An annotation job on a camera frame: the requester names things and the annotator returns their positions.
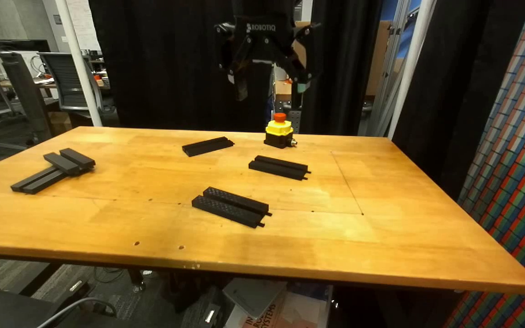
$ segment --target robotiq logo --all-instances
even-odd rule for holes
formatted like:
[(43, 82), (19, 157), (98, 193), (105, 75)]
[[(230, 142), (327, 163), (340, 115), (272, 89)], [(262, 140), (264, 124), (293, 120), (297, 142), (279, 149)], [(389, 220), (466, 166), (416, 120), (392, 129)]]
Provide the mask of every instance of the robotiq logo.
[(277, 27), (273, 24), (246, 24), (246, 33), (250, 31), (277, 31)]

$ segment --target whiteboard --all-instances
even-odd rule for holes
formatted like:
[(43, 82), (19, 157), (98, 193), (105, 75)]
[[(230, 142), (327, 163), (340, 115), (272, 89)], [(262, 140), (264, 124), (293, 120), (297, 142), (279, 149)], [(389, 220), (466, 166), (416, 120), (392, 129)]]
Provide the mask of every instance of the whiteboard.
[(81, 49), (100, 50), (88, 0), (66, 0)]

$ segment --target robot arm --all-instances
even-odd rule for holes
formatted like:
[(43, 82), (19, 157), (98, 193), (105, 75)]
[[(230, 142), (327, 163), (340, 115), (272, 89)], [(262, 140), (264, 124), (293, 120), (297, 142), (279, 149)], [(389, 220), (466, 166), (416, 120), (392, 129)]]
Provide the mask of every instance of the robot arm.
[[(235, 85), (237, 100), (247, 94), (244, 69), (251, 63), (273, 64), (285, 69), (293, 81), (291, 107), (300, 110), (302, 95), (321, 72), (321, 61), (315, 52), (315, 34), (320, 24), (295, 31), (293, 11), (300, 0), (233, 0), (235, 24), (214, 27), (217, 62)], [(304, 46), (304, 66), (292, 48), (294, 40)]]

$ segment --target colorful checkered wall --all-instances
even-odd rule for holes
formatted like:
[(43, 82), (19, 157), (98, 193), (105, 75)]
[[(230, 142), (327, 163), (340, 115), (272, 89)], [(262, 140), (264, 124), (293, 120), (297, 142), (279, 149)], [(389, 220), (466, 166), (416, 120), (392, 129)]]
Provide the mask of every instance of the colorful checkered wall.
[[(525, 266), (525, 27), (459, 203)], [(446, 326), (525, 327), (525, 296), (466, 293)]]

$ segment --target black curtain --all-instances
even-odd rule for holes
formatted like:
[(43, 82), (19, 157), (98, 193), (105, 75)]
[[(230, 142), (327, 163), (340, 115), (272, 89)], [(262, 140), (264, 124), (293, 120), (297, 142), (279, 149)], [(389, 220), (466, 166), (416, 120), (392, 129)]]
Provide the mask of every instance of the black curtain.
[(302, 133), (357, 135), (382, 0), (314, 0), (323, 74), (304, 94)]
[(524, 22), (525, 0), (436, 2), (392, 141), (454, 200)]
[(248, 67), (248, 98), (236, 102), (213, 55), (231, 0), (89, 4), (122, 126), (263, 131), (270, 66)]

